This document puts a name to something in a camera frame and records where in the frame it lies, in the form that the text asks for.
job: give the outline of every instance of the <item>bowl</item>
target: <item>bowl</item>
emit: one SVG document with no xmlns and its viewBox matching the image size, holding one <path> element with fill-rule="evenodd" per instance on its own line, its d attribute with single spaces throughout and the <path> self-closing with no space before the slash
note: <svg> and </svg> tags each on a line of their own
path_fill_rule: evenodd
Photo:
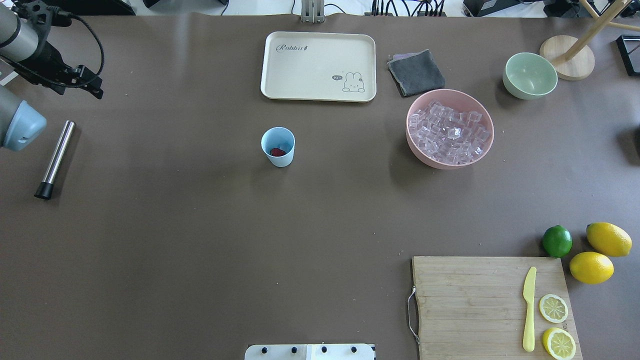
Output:
<svg viewBox="0 0 640 360">
<path fill-rule="evenodd" d="M 482 154 L 465 163 L 451 164 L 438 161 L 434 159 L 433 156 L 427 155 L 425 152 L 423 152 L 423 150 L 420 149 L 410 133 L 410 118 L 418 109 L 424 110 L 428 108 L 429 104 L 431 104 L 431 102 L 434 100 L 439 101 L 442 106 L 452 108 L 458 112 L 468 113 L 471 111 L 476 111 L 482 115 L 479 124 L 482 124 L 486 128 L 486 131 L 489 133 L 488 138 L 485 140 Z M 406 141 L 408 142 L 409 148 L 411 149 L 413 154 L 421 162 L 429 165 L 430 167 L 439 168 L 442 170 L 457 169 L 478 162 L 486 155 L 487 152 L 489 152 L 489 150 L 491 149 L 491 145 L 493 144 L 493 121 L 491 120 L 491 116 L 489 115 L 488 111 L 484 108 L 484 106 L 482 106 L 480 102 L 478 102 L 478 100 L 475 100 L 473 97 L 457 90 L 438 89 L 422 94 L 413 102 L 413 104 L 409 108 L 409 112 L 406 115 L 406 123 L 404 128 L 406 133 Z"/>
<path fill-rule="evenodd" d="M 518 53 L 507 60 L 502 82 L 511 95 L 533 100 L 553 91 L 558 84 L 558 75 L 554 66 L 542 56 Z"/>
</svg>

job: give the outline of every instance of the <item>yellow knife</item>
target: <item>yellow knife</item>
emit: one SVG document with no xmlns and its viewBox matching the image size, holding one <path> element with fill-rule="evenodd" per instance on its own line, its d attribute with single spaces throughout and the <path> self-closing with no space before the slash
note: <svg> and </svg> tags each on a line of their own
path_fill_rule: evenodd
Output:
<svg viewBox="0 0 640 360">
<path fill-rule="evenodd" d="M 524 323 L 524 335 L 522 336 L 522 347 L 526 351 L 533 351 L 536 346 L 533 328 L 533 296 L 536 292 L 536 268 L 529 269 L 527 277 L 524 279 L 524 289 L 522 297 L 527 302 L 527 319 Z"/>
</svg>

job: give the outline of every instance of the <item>white metal plate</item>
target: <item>white metal plate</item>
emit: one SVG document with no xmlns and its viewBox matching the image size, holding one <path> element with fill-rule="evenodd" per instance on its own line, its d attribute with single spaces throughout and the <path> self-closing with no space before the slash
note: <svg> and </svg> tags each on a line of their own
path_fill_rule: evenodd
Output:
<svg viewBox="0 0 640 360">
<path fill-rule="evenodd" d="M 252 345 L 244 360 L 375 360 L 375 345 L 368 344 L 289 344 Z"/>
<path fill-rule="evenodd" d="M 359 34 L 271 33 L 260 90 L 270 99 L 370 101 L 376 95 L 376 43 Z"/>
</svg>

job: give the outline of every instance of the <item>green bowl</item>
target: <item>green bowl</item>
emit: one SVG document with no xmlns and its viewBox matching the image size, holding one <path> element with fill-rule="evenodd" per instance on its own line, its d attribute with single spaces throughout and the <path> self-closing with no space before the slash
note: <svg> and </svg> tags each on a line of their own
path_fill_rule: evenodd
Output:
<svg viewBox="0 0 640 360">
<path fill-rule="evenodd" d="M 554 66 L 542 56 L 518 53 L 507 61 L 502 82 L 511 95 L 533 100 L 553 91 L 558 84 L 558 75 Z"/>
</svg>

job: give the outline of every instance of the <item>gray cloth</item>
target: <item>gray cloth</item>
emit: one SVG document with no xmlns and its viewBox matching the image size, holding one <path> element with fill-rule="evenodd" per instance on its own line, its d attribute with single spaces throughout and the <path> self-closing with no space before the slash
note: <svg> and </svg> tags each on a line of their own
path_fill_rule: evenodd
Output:
<svg viewBox="0 0 640 360">
<path fill-rule="evenodd" d="M 444 77 L 428 49 L 415 54 L 394 55 L 387 66 L 403 96 L 444 87 Z"/>
</svg>

